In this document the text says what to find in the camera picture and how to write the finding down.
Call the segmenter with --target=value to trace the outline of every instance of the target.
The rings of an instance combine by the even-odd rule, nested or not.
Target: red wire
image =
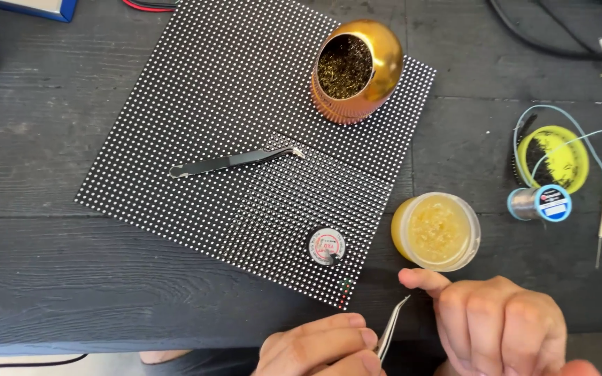
[[[122,0],[122,1],[125,4],[129,5],[130,7],[138,9],[139,11],[146,11],[146,12],[172,12],[173,11],[173,9],[157,9],[157,8],[141,7],[140,5],[136,5],[129,0]]]

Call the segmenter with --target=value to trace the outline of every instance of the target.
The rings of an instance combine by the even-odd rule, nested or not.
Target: hand
[[[252,376],[386,376],[377,341],[360,314],[337,314],[266,338]]]
[[[399,281],[433,298],[441,344],[461,376],[600,376],[588,362],[566,365],[566,323],[548,295],[504,277],[451,283],[437,272],[403,269]]]

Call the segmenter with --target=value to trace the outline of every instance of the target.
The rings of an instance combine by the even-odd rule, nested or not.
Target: solder wire spool
[[[508,211],[521,221],[544,219],[561,222],[571,215],[572,209],[570,194],[556,184],[515,189],[508,196]]]

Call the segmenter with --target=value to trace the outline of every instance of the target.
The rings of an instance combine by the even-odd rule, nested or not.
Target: dark wooden table
[[[408,55],[438,69],[351,308],[383,329],[406,293],[397,271],[411,266],[391,243],[392,212],[414,194],[444,191],[473,205],[483,235],[475,259],[449,278],[506,276],[552,295],[571,332],[602,331],[596,165],[561,224],[519,222],[505,206],[520,113],[553,103],[585,130],[602,128],[602,63],[522,47],[482,0],[306,1],[340,21],[388,24]],[[576,47],[529,1],[507,3],[524,30]],[[597,46],[602,4],[554,8]],[[69,24],[0,11],[0,355],[258,346],[337,312],[73,202],[169,17],[118,0],[81,0]],[[550,112],[539,119],[571,126]],[[602,156],[602,135],[593,141]],[[397,338],[433,335],[421,296]]]

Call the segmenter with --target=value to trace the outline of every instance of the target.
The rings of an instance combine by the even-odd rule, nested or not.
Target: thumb
[[[438,272],[427,269],[401,269],[399,282],[408,288],[421,288],[426,290],[432,298],[436,299],[447,286],[452,284]]]
[[[558,372],[547,372],[545,376],[601,376],[588,361],[576,360],[566,363]]]

